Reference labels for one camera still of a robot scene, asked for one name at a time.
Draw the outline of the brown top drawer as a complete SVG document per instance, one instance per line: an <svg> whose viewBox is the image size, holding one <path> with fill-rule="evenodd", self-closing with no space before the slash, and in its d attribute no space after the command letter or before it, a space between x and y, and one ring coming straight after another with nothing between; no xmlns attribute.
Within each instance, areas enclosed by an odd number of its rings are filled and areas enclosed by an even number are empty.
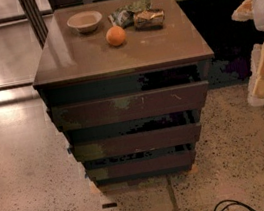
<svg viewBox="0 0 264 211"><path fill-rule="evenodd" d="M150 116L201 108L207 81L176 85L108 98L52 107L49 116L61 131L71 131Z"/></svg>

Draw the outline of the brown drawer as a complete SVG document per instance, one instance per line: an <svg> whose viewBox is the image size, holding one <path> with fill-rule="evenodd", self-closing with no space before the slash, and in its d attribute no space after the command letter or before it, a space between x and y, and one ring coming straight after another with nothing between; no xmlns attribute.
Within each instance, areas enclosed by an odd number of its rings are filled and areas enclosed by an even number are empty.
<svg viewBox="0 0 264 211"><path fill-rule="evenodd" d="M170 146L193 143L200 138L201 127L185 124L112 138L74 144L69 147L77 161L85 162Z"/></svg>
<svg viewBox="0 0 264 211"><path fill-rule="evenodd" d="M195 159L195 151L188 150L181 153L159 156L154 159L108 166L103 168L87 170L87 175L95 181L104 179L115 179L166 169L189 166Z"/></svg>
<svg viewBox="0 0 264 211"><path fill-rule="evenodd" d="M52 107L49 116L61 131L71 131L150 116L201 108L207 81L176 85L108 98Z"/></svg>

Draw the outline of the brown drawer cabinet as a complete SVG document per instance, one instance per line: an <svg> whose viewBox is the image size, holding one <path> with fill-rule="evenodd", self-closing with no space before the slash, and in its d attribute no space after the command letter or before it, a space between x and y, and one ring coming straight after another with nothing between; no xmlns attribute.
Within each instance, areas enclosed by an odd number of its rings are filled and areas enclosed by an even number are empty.
<svg viewBox="0 0 264 211"><path fill-rule="evenodd" d="M109 21L103 20L91 35L82 35L67 25L68 19L78 13L77 8L54 13L33 84L47 106L48 116L52 107L208 82L209 64L213 58L209 45L175 0L151 0L151 3L164 10L163 27L148 31L128 28L126 42L120 47L112 47L106 41ZM64 134L70 147L83 142L200 124L202 107L71 131L56 128ZM87 171L195 150L197 142L79 162ZM98 182L90 180L99 186L189 170L192 164Z"/></svg>

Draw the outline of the brown bottom drawer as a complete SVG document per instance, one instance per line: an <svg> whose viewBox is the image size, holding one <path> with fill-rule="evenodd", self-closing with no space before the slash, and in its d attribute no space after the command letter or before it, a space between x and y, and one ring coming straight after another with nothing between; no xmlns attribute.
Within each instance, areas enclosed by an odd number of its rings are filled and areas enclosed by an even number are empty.
<svg viewBox="0 0 264 211"><path fill-rule="evenodd" d="M195 159L195 151L188 150L181 153L159 156L154 159L108 166L103 168L87 170L87 175L95 181L104 179L115 179L166 169L189 166Z"/></svg>

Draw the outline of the brown middle drawer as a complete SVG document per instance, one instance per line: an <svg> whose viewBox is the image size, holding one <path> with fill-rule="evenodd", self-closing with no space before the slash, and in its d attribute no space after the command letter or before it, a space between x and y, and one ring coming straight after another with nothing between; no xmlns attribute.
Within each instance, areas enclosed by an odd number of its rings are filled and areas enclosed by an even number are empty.
<svg viewBox="0 0 264 211"><path fill-rule="evenodd" d="M77 161L85 162L170 146L193 143L200 138L201 127L185 124L112 138L74 144L69 147Z"/></svg>

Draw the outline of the crushed golden can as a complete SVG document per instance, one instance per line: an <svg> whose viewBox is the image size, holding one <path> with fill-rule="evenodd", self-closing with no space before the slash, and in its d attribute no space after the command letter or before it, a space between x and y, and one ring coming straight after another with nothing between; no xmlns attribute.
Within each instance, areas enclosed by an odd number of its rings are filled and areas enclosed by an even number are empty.
<svg viewBox="0 0 264 211"><path fill-rule="evenodd" d="M136 29L154 29L163 27L165 13L163 9L147 9L136 12L134 15L134 27Z"/></svg>

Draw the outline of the green chip bag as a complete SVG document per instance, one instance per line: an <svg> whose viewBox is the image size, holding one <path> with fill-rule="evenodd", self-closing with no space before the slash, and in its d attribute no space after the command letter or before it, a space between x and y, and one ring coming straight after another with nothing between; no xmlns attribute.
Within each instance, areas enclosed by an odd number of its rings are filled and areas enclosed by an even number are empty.
<svg viewBox="0 0 264 211"><path fill-rule="evenodd" d="M136 12L147 11L151 8L151 0L136 0L129 5L123 5L112 12L108 19L113 26L125 28L133 24Z"/></svg>

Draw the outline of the orange fruit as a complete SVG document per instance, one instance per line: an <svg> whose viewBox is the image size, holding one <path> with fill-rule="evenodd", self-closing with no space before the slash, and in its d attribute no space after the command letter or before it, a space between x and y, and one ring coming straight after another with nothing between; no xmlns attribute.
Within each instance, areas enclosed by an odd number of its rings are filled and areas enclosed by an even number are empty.
<svg viewBox="0 0 264 211"><path fill-rule="evenodd" d="M120 26L113 26L109 28L106 33L106 41L112 46L120 46L125 42L126 34L125 30Z"/></svg>

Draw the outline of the beige bowl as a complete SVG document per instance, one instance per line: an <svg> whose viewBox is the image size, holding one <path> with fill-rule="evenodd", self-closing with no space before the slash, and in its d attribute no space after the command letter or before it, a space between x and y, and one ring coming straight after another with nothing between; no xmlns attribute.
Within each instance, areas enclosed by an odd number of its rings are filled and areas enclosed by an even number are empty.
<svg viewBox="0 0 264 211"><path fill-rule="evenodd" d="M75 29L79 33L91 33L96 30L102 20L102 14L98 11L83 11L74 14L67 21L69 28Z"/></svg>

